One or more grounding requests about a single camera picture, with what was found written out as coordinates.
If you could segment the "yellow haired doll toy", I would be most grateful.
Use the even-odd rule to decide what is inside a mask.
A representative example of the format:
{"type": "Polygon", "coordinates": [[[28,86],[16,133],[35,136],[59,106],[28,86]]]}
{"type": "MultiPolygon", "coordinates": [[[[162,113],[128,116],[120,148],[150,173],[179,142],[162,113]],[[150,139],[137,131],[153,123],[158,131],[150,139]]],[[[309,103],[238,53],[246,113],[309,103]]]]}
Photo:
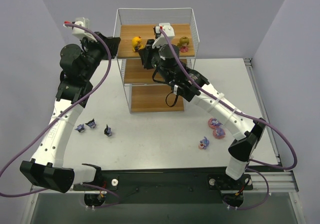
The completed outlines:
{"type": "Polygon", "coordinates": [[[134,37],[131,41],[132,51],[138,52],[140,49],[143,49],[142,38],[140,36],[134,37]]]}

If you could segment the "blonde pink dress doll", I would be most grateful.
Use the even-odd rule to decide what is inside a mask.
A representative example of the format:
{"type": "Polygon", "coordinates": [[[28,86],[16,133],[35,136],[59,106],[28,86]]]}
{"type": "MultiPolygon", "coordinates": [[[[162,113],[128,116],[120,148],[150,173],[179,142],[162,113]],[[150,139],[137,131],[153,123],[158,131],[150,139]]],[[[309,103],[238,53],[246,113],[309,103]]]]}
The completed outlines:
{"type": "Polygon", "coordinates": [[[181,37],[179,39],[178,44],[177,44],[179,51],[182,53],[188,52],[189,51],[189,48],[188,48],[189,44],[190,44],[190,40],[188,37],[181,37]]]}

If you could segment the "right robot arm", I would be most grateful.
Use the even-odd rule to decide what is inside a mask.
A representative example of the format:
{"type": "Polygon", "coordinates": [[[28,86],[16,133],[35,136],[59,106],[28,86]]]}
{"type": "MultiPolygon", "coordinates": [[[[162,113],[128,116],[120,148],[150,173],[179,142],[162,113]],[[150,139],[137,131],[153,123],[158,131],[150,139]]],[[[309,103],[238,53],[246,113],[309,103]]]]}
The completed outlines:
{"type": "Polygon", "coordinates": [[[240,179],[265,130],[262,119],[242,117],[240,110],[205,76],[179,60],[177,46],[166,44],[153,48],[153,43],[153,40],[148,40],[147,45],[138,50],[142,66],[147,70],[154,69],[154,73],[162,77],[161,84],[167,84],[176,96],[207,111],[232,134],[234,141],[228,148],[231,158],[225,172],[234,180],[240,179]]]}

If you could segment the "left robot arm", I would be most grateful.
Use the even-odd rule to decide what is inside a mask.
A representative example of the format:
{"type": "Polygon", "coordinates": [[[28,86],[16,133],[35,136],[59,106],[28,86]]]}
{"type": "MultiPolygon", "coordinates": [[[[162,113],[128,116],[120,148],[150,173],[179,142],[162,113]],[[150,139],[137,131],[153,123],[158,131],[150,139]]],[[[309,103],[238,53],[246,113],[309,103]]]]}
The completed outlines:
{"type": "Polygon", "coordinates": [[[102,60],[116,57],[121,42],[119,37],[97,35],[101,41],[83,37],[80,45],[68,44],[60,52],[62,72],[49,130],[31,159],[19,168],[33,185],[65,193],[73,184],[97,179],[99,167],[95,165],[82,164],[75,169],[63,164],[70,135],[93,90],[90,79],[102,60]]]}

